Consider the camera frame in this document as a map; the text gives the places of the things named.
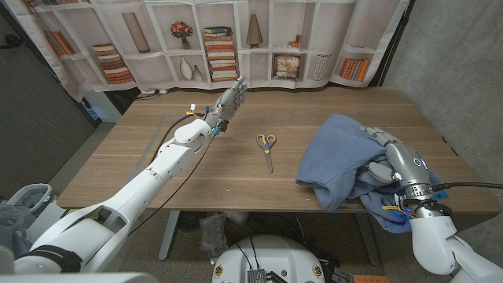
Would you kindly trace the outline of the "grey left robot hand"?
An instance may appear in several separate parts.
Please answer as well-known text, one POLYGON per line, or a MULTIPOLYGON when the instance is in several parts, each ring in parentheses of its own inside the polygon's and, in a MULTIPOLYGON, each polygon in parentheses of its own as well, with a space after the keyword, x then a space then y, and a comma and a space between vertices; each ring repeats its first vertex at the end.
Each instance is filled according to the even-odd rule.
POLYGON ((235 112, 245 101, 246 83, 244 77, 240 76, 233 85, 228 88, 215 102, 210 112, 205 116, 204 121, 211 128, 221 128, 226 131, 228 122, 233 118, 235 112))

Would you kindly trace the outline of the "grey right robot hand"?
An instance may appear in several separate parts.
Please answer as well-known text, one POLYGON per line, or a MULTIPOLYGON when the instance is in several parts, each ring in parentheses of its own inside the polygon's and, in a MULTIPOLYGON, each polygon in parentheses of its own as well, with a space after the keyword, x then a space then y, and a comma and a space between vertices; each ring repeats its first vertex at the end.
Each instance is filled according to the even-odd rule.
POLYGON ((391 165, 389 168, 369 162, 366 167, 375 179, 387 184, 397 182, 405 190, 405 198, 408 199, 425 200, 430 197, 428 167, 418 151, 378 127, 360 127, 360 130, 384 147, 386 160, 391 165))

